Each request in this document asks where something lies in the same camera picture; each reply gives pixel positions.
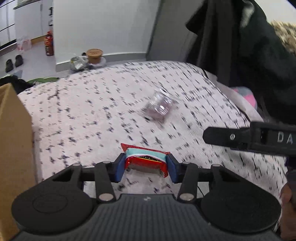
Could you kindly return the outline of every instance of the shoe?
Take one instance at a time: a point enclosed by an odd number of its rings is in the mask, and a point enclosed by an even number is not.
[[[19,54],[15,57],[15,67],[21,66],[24,63],[22,56]]]
[[[10,72],[10,71],[12,71],[12,70],[13,70],[13,62],[12,62],[11,59],[8,59],[8,60],[6,61],[5,72],[8,73],[8,72]]]

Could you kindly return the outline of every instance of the wooden lid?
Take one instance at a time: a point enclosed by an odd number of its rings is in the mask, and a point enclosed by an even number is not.
[[[103,55],[103,51],[100,49],[89,49],[86,54],[91,58],[100,58]]]

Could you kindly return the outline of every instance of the pink fabric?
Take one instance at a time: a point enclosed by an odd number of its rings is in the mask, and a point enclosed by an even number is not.
[[[246,95],[244,98],[253,106],[256,106],[256,100],[253,95]]]

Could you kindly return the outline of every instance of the black speckled fabric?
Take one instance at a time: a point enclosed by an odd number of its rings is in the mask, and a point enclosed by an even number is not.
[[[138,111],[154,89],[178,99],[164,128]],[[196,66],[152,61],[125,63],[76,73],[55,83],[34,86],[18,95],[33,120],[43,178],[76,162],[91,167],[114,161],[120,143],[170,151],[177,160],[203,168],[221,164],[277,198],[286,183],[283,157],[233,151],[205,144],[208,126],[246,127],[248,120]],[[157,174],[126,170],[120,193],[174,193],[179,185]],[[86,192],[94,196],[94,184]]]

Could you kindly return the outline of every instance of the white wall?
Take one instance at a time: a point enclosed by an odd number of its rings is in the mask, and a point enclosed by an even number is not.
[[[262,8],[267,21],[282,21],[296,24],[296,9],[287,0],[255,0]]]
[[[54,0],[56,62],[91,48],[146,53],[160,0]]]

